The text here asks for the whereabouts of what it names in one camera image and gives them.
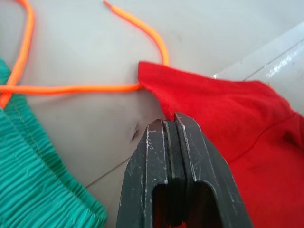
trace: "red cloth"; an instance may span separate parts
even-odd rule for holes
[[[256,228],[304,227],[304,118],[267,85],[140,62],[166,118],[193,117],[228,162]]]

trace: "drawstring tip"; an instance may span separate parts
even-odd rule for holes
[[[107,2],[106,0],[104,0],[104,5],[106,5],[106,6],[109,7],[109,8],[112,7],[112,5],[111,5],[109,2]]]

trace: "black clamp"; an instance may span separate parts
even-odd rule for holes
[[[146,128],[123,178],[117,228],[253,227],[228,164],[194,119]]]

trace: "orange cord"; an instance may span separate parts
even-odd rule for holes
[[[16,86],[21,74],[23,67],[27,61],[30,41],[33,34],[34,28],[34,10],[27,0],[17,0],[27,10],[28,18],[26,23],[26,29],[23,36],[23,41],[20,49],[20,53],[17,62],[13,68],[13,71],[8,79],[6,85],[0,85],[0,91],[2,96],[0,97],[0,107],[4,108],[9,101],[12,93],[28,94],[28,95],[59,95],[59,94],[74,94],[74,93],[125,93],[139,90],[141,86],[137,84],[127,85],[69,85],[61,87],[40,87],[40,86],[28,86],[19,85]],[[110,7],[111,11],[132,23],[136,27],[140,28],[146,34],[148,34],[156,43],[158,49],[161,52],[162,63],[166,66],[169,65],[169,55],[167,48],[159,34],[155,32],[150,26],[143,23],[128,12],[118,8],[117,6],[111,5],[104,0],[104,4]]]

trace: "green garment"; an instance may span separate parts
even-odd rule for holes
[[[10,70],[0,59],[0,84]],[[66,170],[23,95],[0,109],[0,228],[100,228],[107,214]]]

